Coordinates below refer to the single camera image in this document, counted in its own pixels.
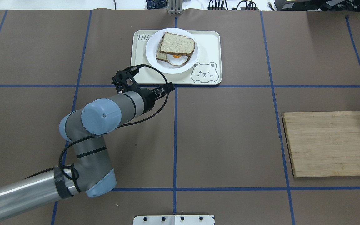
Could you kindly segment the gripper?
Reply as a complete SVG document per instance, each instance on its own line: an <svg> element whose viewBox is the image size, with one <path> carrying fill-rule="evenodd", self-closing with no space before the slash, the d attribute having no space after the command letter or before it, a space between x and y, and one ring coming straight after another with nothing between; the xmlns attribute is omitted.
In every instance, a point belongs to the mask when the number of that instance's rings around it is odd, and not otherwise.
<svg viewBox="0 0 360 225"><path fill-rule="evenodd" d="M154 88L152 90L148 88L140 88L139 94L144 102L143 113L151 111L154 108L155 101L162 98L165 94L169 94L174 90L175 90L175 86L173 83L166 83L163 84L163 88Z"/></svg>

